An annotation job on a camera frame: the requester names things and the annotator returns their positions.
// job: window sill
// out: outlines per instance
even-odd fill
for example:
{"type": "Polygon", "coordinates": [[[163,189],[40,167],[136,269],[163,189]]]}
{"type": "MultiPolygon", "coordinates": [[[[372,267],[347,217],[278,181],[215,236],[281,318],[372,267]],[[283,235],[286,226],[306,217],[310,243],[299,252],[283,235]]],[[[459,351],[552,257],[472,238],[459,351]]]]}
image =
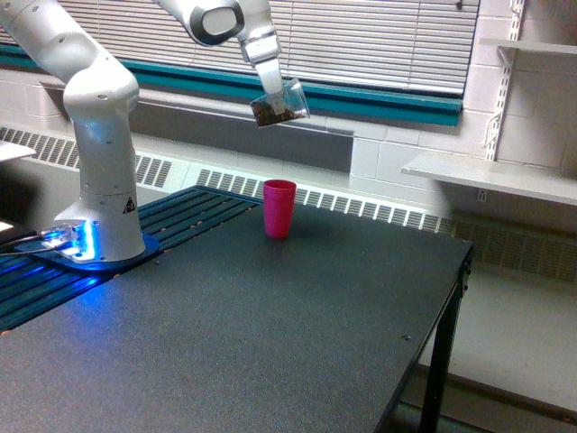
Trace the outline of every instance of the window sill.
{"type": "MultiPolygon", "coordinates": [[[[192,69],[138,60],[121,60],[140,84],[253,100],[262,95],[255,76],[192,69]]],[[[0,65],[38,68],[18,46],[0,44],[0,65]]],[[[459,98],[430,97],[363,88],[303,83],[311,111],[364,118],[395,119],[422,124],[457,126],[463,102],[459,98]]]]}

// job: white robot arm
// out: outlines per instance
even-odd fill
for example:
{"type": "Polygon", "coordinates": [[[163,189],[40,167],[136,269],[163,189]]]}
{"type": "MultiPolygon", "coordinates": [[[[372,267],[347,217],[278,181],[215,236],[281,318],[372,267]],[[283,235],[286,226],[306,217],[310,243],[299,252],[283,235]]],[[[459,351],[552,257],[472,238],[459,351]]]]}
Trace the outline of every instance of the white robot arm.
{"type": "MultiPolygon", "coordinates": [[[[279,42],[268,0],[158,0],[191,37],[217,45],[237,37],[261,77],[274,114],[284,113],[279,42]]],[[[128,115],[139,88],[131,74],[91,38],[56,0],[6,0],[0,24],[30,57],[66,87],[80,158],[80,198],[55,219],[75,227],[61,254],[76,263],[115,263],[144,249],[136,211],[134,150],[128,115]]],[[[58,246],[64,239],[49,241],[58,246]]]]}
{"type": "Polygon", "coordinates": [[[154,0],[177,18],[192,39],[202,45],[219,45],[236,37],[244,60],[261,78],[264,91],[284,111],[280,74],[279,38],[270,18],[268,0],[154,0]]]}

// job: shelf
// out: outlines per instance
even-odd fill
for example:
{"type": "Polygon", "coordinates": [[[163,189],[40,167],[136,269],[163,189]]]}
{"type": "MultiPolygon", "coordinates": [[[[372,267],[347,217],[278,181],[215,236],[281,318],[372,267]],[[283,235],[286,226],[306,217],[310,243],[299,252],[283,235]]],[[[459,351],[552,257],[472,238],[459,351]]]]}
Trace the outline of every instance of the shelf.
{"type": "Polygon", "coordinates": [[[481,45],[493,45],[501,49],[543,52],[551,54],[577,55],[577,46],[556,43],[509,41],[507,39],[481,38],[481,45]]]}
{"type": "Polygon", "coordinates": [[[24,158],[26,156],[32,156],[35,153],[36,153],[35,151],[26,146],[7,143],[0,140],[0,162],[16,160],[18,158],[24,158]]]}
{"type": "Polygon", "coordinates": [[[577,177],[558,170],[425,152],[401,170],[433,180],[577,205],[577,177]]]}

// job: window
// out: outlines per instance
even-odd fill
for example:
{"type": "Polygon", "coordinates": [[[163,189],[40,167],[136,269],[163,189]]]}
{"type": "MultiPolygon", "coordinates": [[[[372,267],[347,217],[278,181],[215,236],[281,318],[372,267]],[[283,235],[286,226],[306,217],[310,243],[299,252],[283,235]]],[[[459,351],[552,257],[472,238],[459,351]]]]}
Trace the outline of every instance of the window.
{"type": "MultiPolygon", "coordinates": [[[[60,3],[119,58],[252,73],[236,41],[198,46],[151,0],[60,3]]],[[[287,76],[365,88],[463,93],[479,0],[270,4],[287,76]]],[[[0,41],[11,40],[2,32],[0,41]]]]}

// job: pink cup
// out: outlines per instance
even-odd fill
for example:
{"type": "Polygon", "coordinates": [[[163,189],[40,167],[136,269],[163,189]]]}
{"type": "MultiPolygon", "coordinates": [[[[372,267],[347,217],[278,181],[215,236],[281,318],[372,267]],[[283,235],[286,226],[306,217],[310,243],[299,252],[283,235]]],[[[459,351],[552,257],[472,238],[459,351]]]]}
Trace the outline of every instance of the pink cup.
{"type": "Polygon", "coordinates": [[[267,236],[283,239],[289,235],[295,208],[297,185],[288,180],[267,180],[264,196],[264,231],[267,236]]]}

